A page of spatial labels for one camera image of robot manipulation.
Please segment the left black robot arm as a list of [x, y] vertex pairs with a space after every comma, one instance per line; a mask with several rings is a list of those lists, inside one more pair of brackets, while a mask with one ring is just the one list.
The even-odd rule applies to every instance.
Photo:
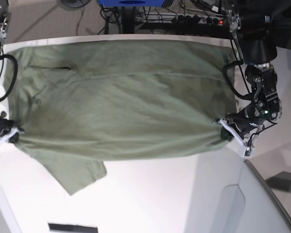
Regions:
[[[235, 139], [239, 156], [250, 158], [258, 136], [282, 115], [282, 105], [276, 85], [277, 73], [271, 62], [277, 57], [273, 30], [291, 30], [291, 18], [284, 12], [291, 8], [291, 0], [226, 0], [225, 15], [233, 48], [239, 57], [223, 67], [225, 82], [236, 97], [249, 104], [237, 113], [215, 119], [222, 125], [221, 137]], [[246, 65], [244, 82], [251, 85], [248, 94], [240, 94], [227, 72]]]

